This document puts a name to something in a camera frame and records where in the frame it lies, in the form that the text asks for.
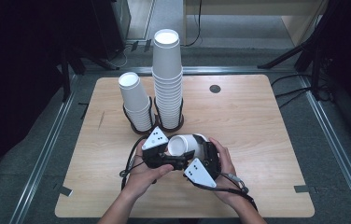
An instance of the round hole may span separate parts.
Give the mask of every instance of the round hole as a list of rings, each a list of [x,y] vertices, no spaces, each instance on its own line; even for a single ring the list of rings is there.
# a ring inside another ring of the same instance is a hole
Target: round hole
[[[212,85],[210,87],[210,91],[213,92],[213,93],[219,93],[221,91],[221,88],[219,85]]]

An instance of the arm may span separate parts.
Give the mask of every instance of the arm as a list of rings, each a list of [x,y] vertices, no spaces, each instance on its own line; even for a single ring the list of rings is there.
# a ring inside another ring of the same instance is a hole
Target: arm
[[[133,166],[140,164],[143,159],[141,149],[145,141],[138,144]],[[109,206],[98,223],[126,223],[133,209],[134,203],[141,197],[156,179],[173,170],[172,165],[163,165],[157,169],[149,169],[144,163],[132,169],[129,179],[118,198]]]
[[[229,150],[223,147],[216,139],[210,137],[209,140],[217,148],[219,161],[221,162],[221,172],[236,175]],[[222,175],[216,179],[216,183],[220,188],[237,189],[229,179]],[[221,201],[234,209],[242,223],[266,223],[257,210],[245,198],[229,192],[215,191],[215,194]]]

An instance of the metal rail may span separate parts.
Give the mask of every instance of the metal rail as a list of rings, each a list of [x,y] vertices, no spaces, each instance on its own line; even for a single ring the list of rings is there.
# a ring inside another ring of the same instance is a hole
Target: metal rail
[[[301,77],[301,83],[303,87],[309,87],[310,82],[306,77]],[[351,189],[351,161],[349,160],[347,153],[342,147],[341,142],[339,141],[336,132],[333,130],[330,121],[322,107],[322,104],[318,102],[311,92],[307,92],[307,99],[309,100],[310,106],[313,108],[313,111],[316,114],[317,120],[320,123],[324,134],[327,137],[327,140],[332,149],[332,153],[335,156],[336,161],[338,162],[344,178]]]
[[[292,66],[278,66],[272,69],[259,69],[257,66],[184,66],[184,75],[242,75],[242,74],[289,74],[296,73]],[[152,67],[120,68],[121,72],[135,72],[152,75]]]
[[[78,77],[74,75],[71,81],[71,88],[74,88],[75,86],[77,86],[78,82],[79,82]],[[54,144],[56,143],[59,132],[63,127],[65,117],[68,113],[70,105],[73,102],[74,96],[75,96],[75,92],[72,91],[67,101],[65,101],[62,104],[59,110],[59,113],[57,114],[56,120],[54,121],[53,126],[50,129],[45,145],[43,146],[41,153],[39,154],[38,160],[35,163],[35,167],[31,172],[26,185],[24,186],[23,192],[21,194],[21,198],[19,199],[18,205],[16,206],[16,209],[9,223],[17,224],[17,223],[23,222],[27,214],[27,211],[30,207],[31,201],[34,198],[36,189],[38,188],[42,175],[45,172],[45,169],[47,167],[47,164],[50,158],[50,154],[53,150]]]

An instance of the forearm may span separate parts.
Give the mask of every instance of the forearm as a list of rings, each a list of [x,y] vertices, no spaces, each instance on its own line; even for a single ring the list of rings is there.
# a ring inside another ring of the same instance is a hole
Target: forearm
[[[234,209],[243,224],[266,223],[252,204],[241,196],[232,197],[229,206]]]
[[[98,223],[126,223],[136,200],[137,198],[131,196],[131,194],[125,191],[121,192]]]

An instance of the black wire cup holder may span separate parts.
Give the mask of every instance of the black wire cup holder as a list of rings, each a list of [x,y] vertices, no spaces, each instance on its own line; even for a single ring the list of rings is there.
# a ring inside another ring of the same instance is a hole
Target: black wire cup holder
[[[155,114],[155,120],[152,120],[152,116],[149,116],[149,121],[150,121],[150,124],[151,124],[151,127],[146,130],[146,131],[138,131],[136,128],[135,128],[135,125],[133,124],[132,120],[129,118],[127,112],[126,112],[126,108],[125,108],[125,104],[123,104],[123,113],[125,114],[127,120],[130,122],[131,124],[131,127],[132,127],[132,130],[133,132],[137,133],[137,134],[150,134],[154,129],[155,127],[159,126],[159,116]],[[149,96],[149,113],[151,111],[151,108],[152,108],[152,98]]]
[[[181,129],[181,127],[184,125],[184,115],[182,115],[182,106],[184,104],[184,98],[181,100],[181,106],[179,107],[178,125],[174,129],[167,129],[167,128],[163,127],[162,121],[161,121],[161,111],[158,108],[158,106],[156,105],[156,98],[154,99],[154,104],[156,107],[156,112],[158,112],[159,127],[161,128],[161,130],[163,130],[167,133],[174,133],[174,132]]]

